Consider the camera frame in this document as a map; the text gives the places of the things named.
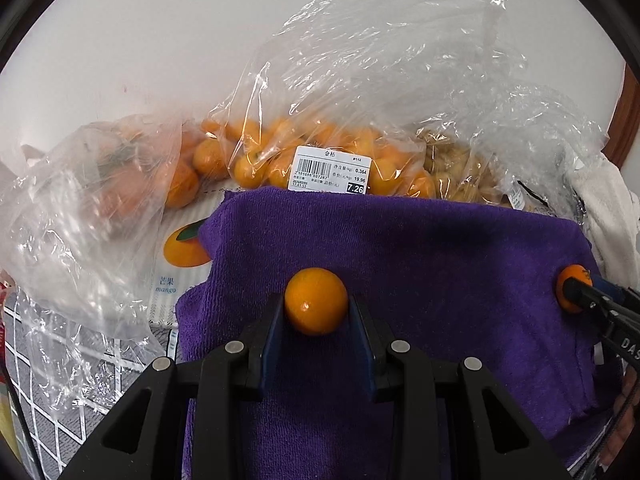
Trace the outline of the person right hand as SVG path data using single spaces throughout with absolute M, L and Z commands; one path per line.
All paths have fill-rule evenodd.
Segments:
M 600 464 L 604 468 L 612 464 L 634 429 L 634 408 L 639 404 L 639 388 L 636 382 L 636 371 L 628 367 L 623 380 L 622 393 L 614 402 L 614 414 L 620 414 L 620 421 L 600 453 Z

